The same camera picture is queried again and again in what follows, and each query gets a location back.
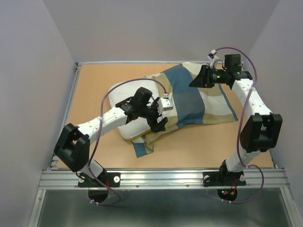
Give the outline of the white pillow yellow edge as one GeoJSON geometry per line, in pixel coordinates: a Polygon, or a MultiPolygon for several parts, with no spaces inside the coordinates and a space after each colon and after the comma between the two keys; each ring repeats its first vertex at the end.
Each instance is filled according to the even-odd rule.
{"type": "MultiPolygon", "coordinates": [[[[134,96],[137,89],[140,87],[150,90],[153,98],[157,98],[159,96],[159,90],[156,82],[151,80],[132,81],[117,87],[109,94],[108,98],[110,106],[114,107],[117,103],[134,96]]],[[[150,127],[146,119],[139,117],[127,125],[120,126],[118,130],[125,140],[132,141],[147,133],[150,130],[150,127]]]]}

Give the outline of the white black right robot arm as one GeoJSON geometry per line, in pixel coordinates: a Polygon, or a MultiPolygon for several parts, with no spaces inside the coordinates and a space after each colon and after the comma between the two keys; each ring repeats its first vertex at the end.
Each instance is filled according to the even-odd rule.
{"type": "Polygon", "coordinates": [[[276,146],[283,119],[262,101],[255,89],[253,77],[248,71],[242,70],[240,54],[226,55],[221,70],[215,68],[220,61],[216,51],[211,52],[208,58],[211,64],[201,67],[190,87],[213,88],[216,84],[226,84],[240,100],[243,110],[236,151],[223,161],[218,171],[204,177],[203,185],[245,185],[244,169],[256,156],[276,146]]]}

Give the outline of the white pillow label tag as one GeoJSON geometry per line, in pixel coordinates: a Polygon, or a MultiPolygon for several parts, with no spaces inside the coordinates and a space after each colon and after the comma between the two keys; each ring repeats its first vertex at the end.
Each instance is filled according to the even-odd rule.
{"type": "Polygon", "coordinates": [[[134,144],[144,144],[145,143],[145,138],[144,138],[144,136],[138,137],[135,140],[133,140],[132,143],[134,143],[134,144]]]}

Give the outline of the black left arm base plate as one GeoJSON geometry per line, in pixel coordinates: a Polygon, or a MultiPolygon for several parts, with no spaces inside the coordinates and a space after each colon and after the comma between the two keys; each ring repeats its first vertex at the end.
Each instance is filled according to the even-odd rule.
{"type": "MultiPolygon", "coordinates": [[[[106,186],[117,188],[120,186],[121,174],[119,172],[105,172],[98,176],[98,180],[106,186]]],[[[78,187],[80,188],[95,188],[103,187],[95,178],[80,173],[78,174],[78,187]]]]}

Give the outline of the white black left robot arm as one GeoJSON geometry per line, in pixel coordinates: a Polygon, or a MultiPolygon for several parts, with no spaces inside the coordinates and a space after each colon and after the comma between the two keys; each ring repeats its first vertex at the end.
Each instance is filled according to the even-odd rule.
{"type": "Polygon", "coordinates": [[[106,113],[79,125],[65,125],[54,147],[54,154],[74,173],[81,172],[89,177],[94,186],[105,182],[104,168],[93,160],[89,149],[100,137],[138,118],[146,119],[152,132],[165,131],[168,122],[162,114],[173,109],[167,93],[150,102],[152,92],[140,87],[136,93],[117,103],[106,113]]]}

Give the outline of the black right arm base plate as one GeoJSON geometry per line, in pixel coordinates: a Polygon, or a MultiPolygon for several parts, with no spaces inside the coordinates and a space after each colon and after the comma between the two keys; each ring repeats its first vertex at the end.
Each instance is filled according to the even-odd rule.
{"type": "Polygon", "coordinates": [[[243,172],[228,172],[222,174],[219,171],[203,172],[203,186],[245,186],[246,181],[243,172]]]}

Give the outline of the blue beige white plaid pillowcase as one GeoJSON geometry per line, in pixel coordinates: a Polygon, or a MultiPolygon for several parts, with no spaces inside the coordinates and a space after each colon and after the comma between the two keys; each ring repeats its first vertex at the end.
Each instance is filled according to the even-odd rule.
{"type": "Polygon", "coordinates": [[[157,81],[157,96],[162,97],[166,90],[174,105],[173,110],[163,113],[168,119],[166,133],[187,124],[220,124],[238,120],[222,85],[216,84],[213,88],[189,86],[201,68],[199,63],[184,62],[151,75],[157,81]]]}

